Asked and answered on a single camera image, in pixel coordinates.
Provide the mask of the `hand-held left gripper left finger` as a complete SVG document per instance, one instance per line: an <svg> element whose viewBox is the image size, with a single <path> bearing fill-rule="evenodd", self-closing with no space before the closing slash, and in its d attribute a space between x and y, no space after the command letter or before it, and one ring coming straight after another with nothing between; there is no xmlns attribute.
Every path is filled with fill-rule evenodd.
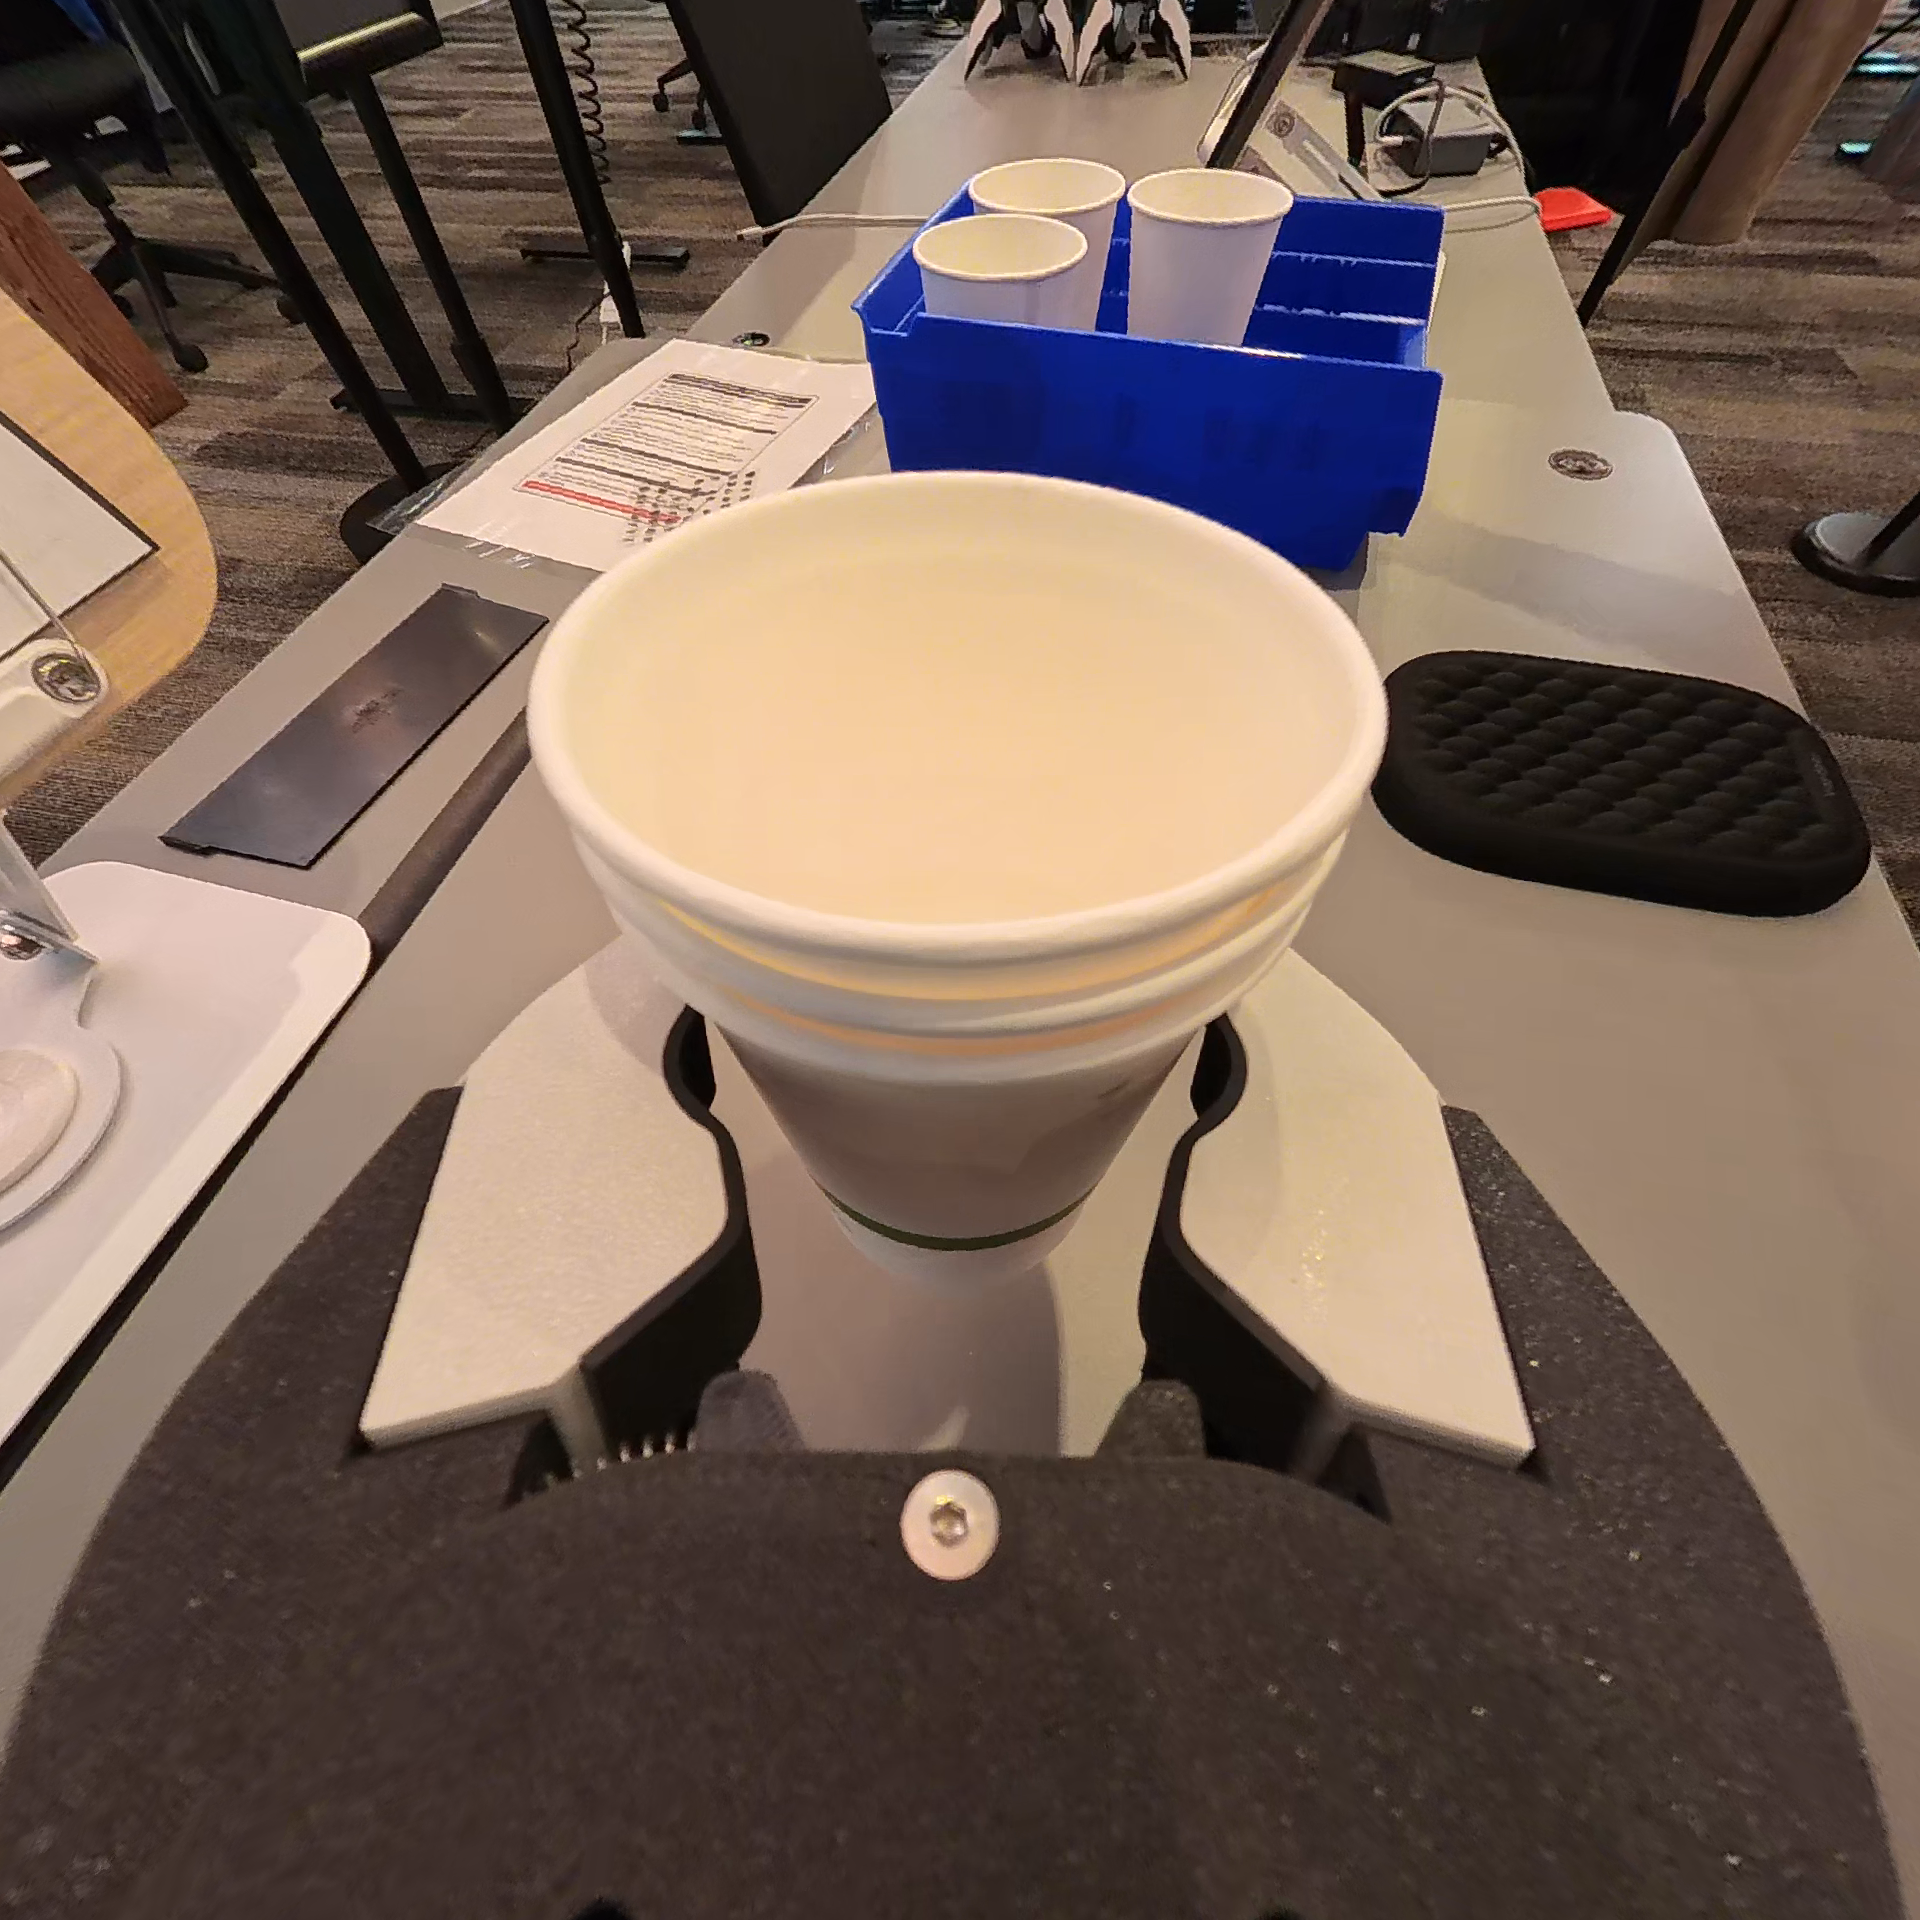
<svg viewBox="0 0 1920 1920"><path fill-rule="evenodd" d="M538 1417L592 1468L693 1433L753 1339L708 1026L625 935L468 1072L363 1403L376 1450Z"/></svg>

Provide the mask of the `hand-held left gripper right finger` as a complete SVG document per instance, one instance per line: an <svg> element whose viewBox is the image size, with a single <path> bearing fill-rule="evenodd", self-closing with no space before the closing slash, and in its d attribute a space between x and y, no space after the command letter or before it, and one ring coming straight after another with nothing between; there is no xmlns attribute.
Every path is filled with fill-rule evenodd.
<svg viewBox="0 0 1920 1920"><path fill-rule="evenodd" d="M1444 1099L1310 964L1216 1019L1153 1226L1153 1370L1233 1460L1316 1479L1351 1429L1500 1468L1531 1421Z"/></svg>

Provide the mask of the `white paper cup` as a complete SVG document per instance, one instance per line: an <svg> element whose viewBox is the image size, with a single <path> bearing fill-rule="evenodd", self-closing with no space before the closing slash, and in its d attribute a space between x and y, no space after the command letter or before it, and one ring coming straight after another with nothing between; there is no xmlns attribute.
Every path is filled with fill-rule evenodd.
<svg viewBox="0 0 1920 1920"><path fill-rule="evenodd" d="M1089 257L1076 288L1077 301L1099 309L1128 174L1084 157L1030 157L972 174L966 193L972 213L1026 213L1077 227L1089 237Z"/></svg>
<svg viewBox="0 0 1920 1920"><path fill-rule="evenodd" d="M1023 328L1076 328L1089 255L1077 227L1032 213L971 213L912 242L932 317Z"/></svg>
<svg viewBox="0 0 1920 1920"><path fill-rule="evenodd" d="M1134 181L1128 334L1237 350L1292 189L1242 170Z"/></svg>
<svg viewBox="0 0 1920 1920"><path fill-rule="evenodd" d="M612 897L959 966L1265 897L1336 848L1386 747L1381 669L1297 566L1030 473L693 518L555 621L527 715Z"/></svg>
<svg viewBox="0 0 1920 1920"><path fill-rule="evenodd" d="M932 1001L855 997L813 1019L640 944L725 1035L847 1234L895 1271L994 1272L1052 1251L1193 1038L1252 994L1103 1019L1043 1006L1010 1021L935 1021Z"/></svg>
<svg viewBox="0 0 1920 1920"><path fill-rule="evenodd" d="M1113 944L1059 957L932 957L777 944L708 924L633 877L617 875L578 843L588 875L614 919L651 940L672 966L734 997L782 1001L826 1019L831 1006L863 1000L932 1001L935 1021L1010 1021L1017 1010L1068 1010L1103 1019L1109 1010L1159 1000L1231 1001L1277 966L1349 847L1343 829L1322 852L1284 873L1265 892L1170 931L1128 935Z"/></svg>

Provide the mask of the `blue plastic bin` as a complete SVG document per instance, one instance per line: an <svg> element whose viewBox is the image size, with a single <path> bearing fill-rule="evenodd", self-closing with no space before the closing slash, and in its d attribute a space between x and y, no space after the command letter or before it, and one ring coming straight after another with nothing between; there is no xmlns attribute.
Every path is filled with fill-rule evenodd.
<svg viewBox="0 0 1920 1920"><path fill-rule="evenodd" d="M898 247L853 301L892 471L1118 488L1343 572L1366 538L1403 537L1428 489L1444 227L1428 201L1301 199L1237 350L1128 334L1129 206L1093 331L927 317Z"/></svg>

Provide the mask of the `black quilted mouse pad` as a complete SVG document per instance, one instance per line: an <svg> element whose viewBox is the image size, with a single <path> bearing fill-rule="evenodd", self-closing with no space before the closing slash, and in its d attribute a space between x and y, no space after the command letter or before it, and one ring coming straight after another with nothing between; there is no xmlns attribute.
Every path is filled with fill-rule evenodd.
<svg viewBox="0 0 1920 1920"><path fill-rule="evenodd" d="M1452 865L1725 919L1808 919L1870 832L1807 715L1746 686L1446 649L1386 677L1373 796Z"/></svg>

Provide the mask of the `black flat plate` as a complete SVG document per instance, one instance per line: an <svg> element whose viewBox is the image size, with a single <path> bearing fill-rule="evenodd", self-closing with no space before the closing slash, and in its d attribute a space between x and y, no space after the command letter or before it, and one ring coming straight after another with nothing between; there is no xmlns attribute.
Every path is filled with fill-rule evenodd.
<svg viewBox="0 0 1920 1920"><path fill-rule="evenodd" d="M469 589L439 589L159 843L313 869L547 623Z"/></svg>

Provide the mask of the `instruction sheet on stand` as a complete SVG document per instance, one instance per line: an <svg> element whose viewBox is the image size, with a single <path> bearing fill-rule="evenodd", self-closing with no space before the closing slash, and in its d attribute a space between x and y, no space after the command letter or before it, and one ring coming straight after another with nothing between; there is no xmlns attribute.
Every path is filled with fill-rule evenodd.
<svg viewBox="0 0 1920 1920"><path fill-rule="evenodd" d="M29 636L4 649L4 779L25 769L37 755L58 746L105 698L105 677L71 636L67 616L44 599L25 572L4 553L7 589L39 615ZM4 957L32 964L67 957L86 973L99 966L80 931L39 877L4 823Z"/></svg>

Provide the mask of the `instruction board on wood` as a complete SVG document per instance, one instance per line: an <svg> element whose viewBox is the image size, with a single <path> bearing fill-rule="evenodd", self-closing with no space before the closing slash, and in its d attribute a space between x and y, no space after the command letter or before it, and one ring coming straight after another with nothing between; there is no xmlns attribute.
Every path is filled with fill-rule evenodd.
<svg viewBox="0 0 1920 1920"><path fill-rule="evenodd" d="M80 727L4 779L4 803L13 803L201 646L217 606L217 557L206 518L154 435L13 296L4 296L4 414L156 542L154 557L67 616L107 689Z"/></svg>

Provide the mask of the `laminated instruction sheet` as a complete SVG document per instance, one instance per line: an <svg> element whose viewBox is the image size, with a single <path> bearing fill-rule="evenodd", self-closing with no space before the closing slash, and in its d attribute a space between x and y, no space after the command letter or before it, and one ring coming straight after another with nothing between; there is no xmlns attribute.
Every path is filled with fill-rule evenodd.
<svg viewBox="0 0 1920 1920"><path fill-rule="evenodd" d="M872 409L867 361L665 343L465 478L417 525L602 574L690 521L796 488Z"/></svg>

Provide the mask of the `printed document sheet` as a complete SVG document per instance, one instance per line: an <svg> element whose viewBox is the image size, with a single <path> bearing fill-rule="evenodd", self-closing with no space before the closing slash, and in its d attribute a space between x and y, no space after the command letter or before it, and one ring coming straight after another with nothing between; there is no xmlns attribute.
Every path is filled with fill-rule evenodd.
<svg viewBox="0 0 1920 1920"><path fill-rule="evenodd" d="M139 521L4 414L4 661L154 556Z"/></svg>

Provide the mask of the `black round stand base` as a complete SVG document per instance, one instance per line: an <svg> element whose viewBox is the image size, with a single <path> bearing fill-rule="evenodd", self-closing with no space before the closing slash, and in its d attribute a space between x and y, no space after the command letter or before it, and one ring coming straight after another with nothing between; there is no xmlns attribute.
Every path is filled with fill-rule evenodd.
<svg viewBox="0 0 1920 1920"><path fill-rule="evenodd" d="M1918 494L1895 513L1830 513L1792 533L1792 557L1817 577L1878 599L1918 599Z"/></svg>

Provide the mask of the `black tripod leg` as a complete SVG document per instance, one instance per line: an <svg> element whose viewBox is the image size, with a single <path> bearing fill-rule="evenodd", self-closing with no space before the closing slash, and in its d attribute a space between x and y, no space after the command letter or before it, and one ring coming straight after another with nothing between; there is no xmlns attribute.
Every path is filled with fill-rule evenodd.
<svg viewBox="0 0 1920 1920"><path fill-rule="evenodd" d="M1629 210L1621 217L1621 225L1612 227L1612 237L1611 237L1606 252L1601 255L1598 272L1593 272L1585 296L1579 301L1580 331L1588 331L1598 320L1611 288L1618 284L1621 272L1626 272L1629 257L1636 255L1641 236L1647 227L1647 220L1653 217L1653 206L1656 206L1661 185L1670 182L1680 159L1687 155L1687 146L1705 131L1713 82L1719 82L1722 70L1728 65L1750 13L1753 13L1753 2L1728 2L1728 13L1722 15L1722 26L1719 26L1712 50L1694 65L1692 82L1680 91L1675 109L1672 109L1672 113L1653 146L1653 157L1643 170L1643 182L1641 182Z"/></svg>

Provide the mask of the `black chair back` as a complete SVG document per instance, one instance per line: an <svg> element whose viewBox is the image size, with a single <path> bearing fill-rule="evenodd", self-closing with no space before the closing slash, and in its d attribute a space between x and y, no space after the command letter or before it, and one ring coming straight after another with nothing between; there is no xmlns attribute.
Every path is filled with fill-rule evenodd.
<svg viewBox="0 0 1920 1920"><path fill-rule="evenodd" d="M773 227L888 120L858 2L665 2L753 225Z"/></svg>

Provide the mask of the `white black tabletop device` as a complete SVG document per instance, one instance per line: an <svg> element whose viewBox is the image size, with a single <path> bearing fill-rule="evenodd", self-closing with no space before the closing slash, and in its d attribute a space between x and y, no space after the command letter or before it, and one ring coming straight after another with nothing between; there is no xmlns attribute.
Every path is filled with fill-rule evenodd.
<svg viewBox="0 0 1920 1920"><path fill-rule="evenodd" d="M1059 59L1068 82L1076 82L1077 29L1071 2L977 2L964 77L972 77L1005 46L1017 46L1026 62Z"/></svg>
<svg viewBox="0 0 1920 1920"><path fill-rule="evenodd" d="M1138 54L1166 59L1175 77L1188 77L1188 13L1181 2L1089 2L1077 36L1071 82L1089 85L1108 65Z"/></svg>

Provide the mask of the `black office chair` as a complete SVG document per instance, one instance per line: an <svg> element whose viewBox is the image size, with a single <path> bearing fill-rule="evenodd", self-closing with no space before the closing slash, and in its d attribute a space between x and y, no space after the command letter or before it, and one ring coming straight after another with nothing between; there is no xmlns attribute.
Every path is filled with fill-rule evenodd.
<svg viewBox="0 0 1920 1920"><path fill-rule="evenodd" d="M107 247L91 276L107 301L130 317L124 288L133 284L182 371L206 371L206 352L174 320L174 276L273 289L284 322L302 322L278 281L234 252L159 242L124 221L103 170L107 120L124 131L124 146L146 174L171 175L146 71L122 34L91 2L4 2L4 146L46 159L103 220Z"/></svg>

